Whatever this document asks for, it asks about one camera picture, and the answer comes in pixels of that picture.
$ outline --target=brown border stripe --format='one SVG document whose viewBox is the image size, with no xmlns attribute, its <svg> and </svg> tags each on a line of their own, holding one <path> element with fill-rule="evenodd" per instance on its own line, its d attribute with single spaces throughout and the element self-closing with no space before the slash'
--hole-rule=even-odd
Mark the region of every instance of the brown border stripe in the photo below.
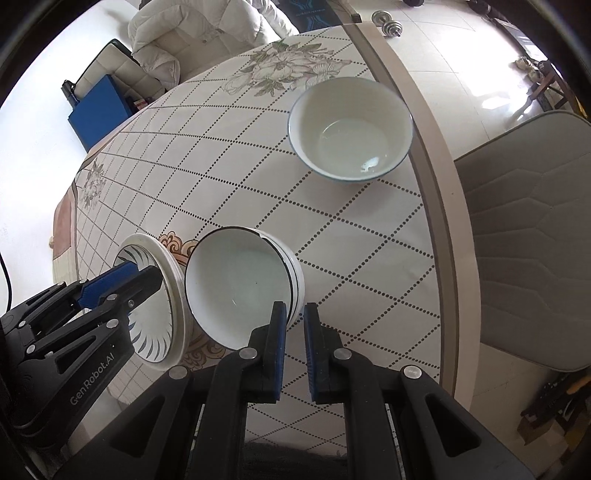
<svg viewBox="0 0 591 480">
<path fill-rule="evenodd" d="M 415 129 L 409 157 L 424 200 L 440 289 L 440 383 L 469 407 L 478 365 L 480 296 L 470 220 L 453 160 L 416 84 L 378 29 L 373 24 L 350 24 L 344 28 L 376 81 L 399 94 L 413 114 Z M 421 131 L 429 132 L 429 138 L 423 138 Z M 440 169 L 444 166 L 452 171 L 451 182 L 449 174 L 442 178 L 436 172 L 434 156 L 438 157 Z M 472 283 L 468 291 L 464 291 L 465 282 Z M 463 300 L 467 300 L 467 305 L 462 305 Z M 463 329 L 464 323 L 472 328 Z"/>
</svg>

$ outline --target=table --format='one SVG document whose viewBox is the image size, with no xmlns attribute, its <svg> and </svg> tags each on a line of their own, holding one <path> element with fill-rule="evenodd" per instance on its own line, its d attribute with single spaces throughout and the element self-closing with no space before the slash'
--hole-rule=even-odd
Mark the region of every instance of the table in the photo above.
<svg viewBox="0 0 591 480">
<path fill-rule="evenodd" d="M 292 152 L 287 116 L 335 76 L 384 83 L 415 123 L 409 156 L 365 184 L 328 181 Z M 472 231 L 452 158 L 423 97 L 372 24 L 308 32 L 234 57 L 179 85 L 93 149 L 56 210 L 56 280 L 107 270 L 132 233 L 181 267 L 224 225 L 260 228 L 298 256 L 306 301 L 375 364 L 419 365 L 469 407 L 480 333 Z M 183 361 L 225 350 L 196 328 Z M 289 328 L 276 405 L 250 406 L 247 440 L 346 451 L 342 406 L 312 405 L 301 319 Z M 159 373 L 134 355 L 109 391 L 130 402 Z"/>
</svg>

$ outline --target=blue folder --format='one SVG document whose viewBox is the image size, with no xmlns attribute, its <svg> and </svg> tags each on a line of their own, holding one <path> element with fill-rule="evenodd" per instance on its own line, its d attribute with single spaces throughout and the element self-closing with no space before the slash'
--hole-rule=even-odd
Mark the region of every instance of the blue folder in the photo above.
<svg viewBox="0 0 591 480">
<path fill-rule="evenodd" d="M 111 75 L 105 75 L 80 100 L 68 121 L 88 152 L 132 115 L 131 108 L 117 90 Z"/>
</svg>

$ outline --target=gray chair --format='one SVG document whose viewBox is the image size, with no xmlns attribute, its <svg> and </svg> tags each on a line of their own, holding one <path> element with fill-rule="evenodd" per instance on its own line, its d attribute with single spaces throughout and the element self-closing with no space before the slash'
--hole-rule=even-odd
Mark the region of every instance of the gray chair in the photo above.
<svg viewBox="0 0 591 480">
<path fill-rule="evenodd" d="M 559 371 L 591 365 L 591 124 L 563 111 L 455 162 L 482 290 L 481 341 Z"/>
</svg>

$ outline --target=black mat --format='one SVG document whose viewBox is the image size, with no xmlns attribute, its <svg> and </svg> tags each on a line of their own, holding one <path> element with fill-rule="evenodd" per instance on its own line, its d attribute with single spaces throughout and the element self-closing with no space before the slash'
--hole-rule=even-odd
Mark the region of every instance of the black mat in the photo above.
<svg viewBox="0 0 591 480">
<path fill-rule="evenodd" d="M 277 7 L 300 33 L 342 25 L 326 0 L 280 0 Z"/>
</svg>

